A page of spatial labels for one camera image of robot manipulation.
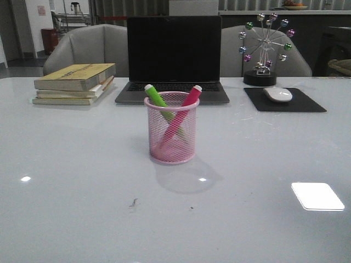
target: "pen holder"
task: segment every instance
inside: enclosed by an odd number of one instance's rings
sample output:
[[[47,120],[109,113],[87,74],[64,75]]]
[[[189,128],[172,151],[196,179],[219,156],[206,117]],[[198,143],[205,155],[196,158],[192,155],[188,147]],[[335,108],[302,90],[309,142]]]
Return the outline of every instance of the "pen holder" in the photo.
[[[165,164],[179,164],[195,155],[196,107],[181,106],[189,93],[160,92],[168,107],[153,104],[149,97],[144,100],[149,117],[149,150],[151,157]]]

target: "black screen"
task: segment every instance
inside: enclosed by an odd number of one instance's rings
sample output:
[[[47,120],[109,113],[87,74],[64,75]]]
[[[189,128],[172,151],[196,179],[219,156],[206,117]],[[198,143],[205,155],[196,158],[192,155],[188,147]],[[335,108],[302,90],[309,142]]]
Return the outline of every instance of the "black screen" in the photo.
[[[131,81],[218,81],[220,16],[130,17]]]

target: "black mouse pad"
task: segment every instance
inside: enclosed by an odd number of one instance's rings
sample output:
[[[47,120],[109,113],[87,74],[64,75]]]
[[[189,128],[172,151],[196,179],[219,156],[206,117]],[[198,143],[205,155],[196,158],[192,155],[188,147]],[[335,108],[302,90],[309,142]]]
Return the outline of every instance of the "black mouse pad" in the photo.
[[[286,88],[292,94],[289,102],[273,102],[263,92],[264,88],[244,88],[258,111],[326,112],[322,106],[297,88]]]

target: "red trash can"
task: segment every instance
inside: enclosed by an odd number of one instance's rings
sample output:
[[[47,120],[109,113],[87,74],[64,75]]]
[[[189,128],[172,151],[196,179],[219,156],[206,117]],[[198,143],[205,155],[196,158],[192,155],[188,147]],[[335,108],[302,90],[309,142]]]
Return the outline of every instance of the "red trash can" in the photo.
[[[55,28],[41,29],[45,55],[50,55],[58,45],[57,30]]]

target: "yellow book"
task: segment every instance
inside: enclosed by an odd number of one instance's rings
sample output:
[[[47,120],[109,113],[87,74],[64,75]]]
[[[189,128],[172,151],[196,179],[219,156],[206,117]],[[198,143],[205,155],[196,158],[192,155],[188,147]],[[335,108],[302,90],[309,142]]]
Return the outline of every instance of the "yellow book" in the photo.
[[[114,63],[73,64],[34,81],[36,89],[88,91],[116,74]]]
[[[59,98],[93,98],[100,96],[106,87],[113,81],[114,76],[109,77],[104,83],[98,84],[86,92],[76,92],[67,90],[37,90],[37,98],[41,99],[59,99]]]
[[[104,84],[100,84],[96,86],[95,89],[98,89],[99,92],[96,93],[95,96],[87,96],[87,97],[57,96],[55,98],[36,97],[32,99],[32,103],[41,104],[41,105],[91,105],[102,95],[103,92],[105,92],[112,85],[112,81],[113,81],[113,77],[105,81]]]

